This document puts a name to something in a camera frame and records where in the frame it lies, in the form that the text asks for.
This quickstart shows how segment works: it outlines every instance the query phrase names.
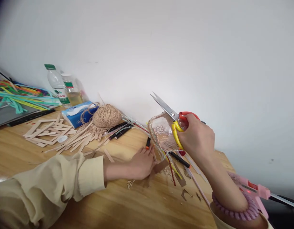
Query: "wooden desk surface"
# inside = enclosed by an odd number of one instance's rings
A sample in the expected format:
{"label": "wooden desk surface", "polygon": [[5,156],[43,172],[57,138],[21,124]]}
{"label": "wooden desk surface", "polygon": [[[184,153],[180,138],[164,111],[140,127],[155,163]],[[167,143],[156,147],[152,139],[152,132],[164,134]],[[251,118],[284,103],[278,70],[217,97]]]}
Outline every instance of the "wooden desk surface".
{"label": "wooden desk surface", "polygon": [[[54,119],[57,112],[39,119]],[[33,169],[56,154],[51,151],[42,153],[53,146],[45,148],[30,143],[22,136],[30,128],[31,123],[23,123],[15,127],[0,127],[0,181],[17,173]],[[136,151],[146,145],[147,136],[140,130],[132,129],[118,140],[110,141],[106,148],[113,158],[128,161]],[[92,141],[84,152],[95,149],[97,141]],[[69,150],[64,155],[72,155]],[[234,171],[224,153],[217,151],[225,168]],[[183,166],[177,163],[184,175]],[[208,200],[211,201],[211,187],[191,168],[199,185]],[[199,201],[196,192],[201,196],[194,182],[187,178],[184,187],[190,194],[181,197],[182,188],[171,176],[158,174],[150,181],[149,188],[135,181],[131,190],[127,188],[127,180],[109,182],[105,190],[93,193],[80,202],[71,200],[52,228],[216,228],[210,210],[204,200]]]}

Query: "tissue box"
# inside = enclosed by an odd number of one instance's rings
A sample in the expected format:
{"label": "tissue box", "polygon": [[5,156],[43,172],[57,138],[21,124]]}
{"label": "tissue box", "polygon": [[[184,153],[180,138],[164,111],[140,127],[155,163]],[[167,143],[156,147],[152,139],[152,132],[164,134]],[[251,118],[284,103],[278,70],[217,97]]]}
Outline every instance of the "tissue box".
{"label": "tissue box", "polygon": [[80,120],[81,114],[90,106],[89,112],[85,112],[83,115],[83,121],[85,123],[89,122],[93,114],[97,111],[99,106],[92,104],[91,101],[87,101],[67,110],[62,111],[63,118],[74,128],[80,127],[83,123]]}

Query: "bottle label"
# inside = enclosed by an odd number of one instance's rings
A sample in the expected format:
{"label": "bottle label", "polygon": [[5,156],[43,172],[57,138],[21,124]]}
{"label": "bottle label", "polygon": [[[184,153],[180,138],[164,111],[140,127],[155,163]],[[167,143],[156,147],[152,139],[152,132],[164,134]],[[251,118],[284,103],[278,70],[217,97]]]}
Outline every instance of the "bottle label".
{"label": "bottle label", "polygon": [[74,86],[71,82],[64,82],[64,84],[67,88],[74,88]]}
{"label": "bottle label", "polygon": [[54,89],[55,89],[54,92],[55,92],[56,96],[59,98],[61,103],[63,103],[63,104],[70,103],[64,88],[54,88]]}

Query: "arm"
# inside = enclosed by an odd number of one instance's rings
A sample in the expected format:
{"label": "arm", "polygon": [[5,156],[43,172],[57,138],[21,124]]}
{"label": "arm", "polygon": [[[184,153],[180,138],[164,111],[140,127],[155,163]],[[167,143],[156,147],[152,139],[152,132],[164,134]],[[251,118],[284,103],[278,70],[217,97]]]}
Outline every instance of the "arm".
{"label": "arm", "polygon": [[[189,126],[178,136],[186,150],[207,177],[217,200],[226,209],[242,212],[248,208],[248,202],[236,184],[232,181],[220,161],[214,156],[215,134],[213,130],[198,121],[192,114],[186,115]],[[226,224],[238,229],[264,229],[268,223],[259,215],[255,220],[241,221],[222,213],[214,203],[211,209]]]}
{"label": "arm", "polygon": [[70,160],[57,155],[36,168],[0,183],[0,228],[49,228],[67,202],[80,201],[105,182],[143,179],[153,168],[154,151],[140,150],[127,163],[103,163],[103,156]]}

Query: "sleeve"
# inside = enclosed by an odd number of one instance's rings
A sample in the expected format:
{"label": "sleeve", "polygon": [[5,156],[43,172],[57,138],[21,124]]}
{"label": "sleeve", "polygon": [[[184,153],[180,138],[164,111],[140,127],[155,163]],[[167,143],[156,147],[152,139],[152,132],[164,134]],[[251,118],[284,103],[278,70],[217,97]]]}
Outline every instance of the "sleeve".
{"label": "sleeve", "polygon": [[54,156],[0,183],[0,228],[49,228],[68,200],[104,188],[103,156]]}
{"label": "sleeve", "polygon": [[[218,229],[235,229],[234,227],[232,227],[232,226],[226,224],[225,222],[223,222],[218,216],[216,216],[214,214],[214,211],[213,211],[212,208],[213,208],[213,206],[211,205],[210,206],[210,211],[211,211],[211,214],[214,217],[214,220],[215,220],[215,223],[216,223]],[[269,221],[263,216],[263,214],[260,214],[260,216],[263,218],[264,221],[267,221],[267,223],[268,223],[268,229],[274,229],[272,227],[272,225],[269,223]]]}

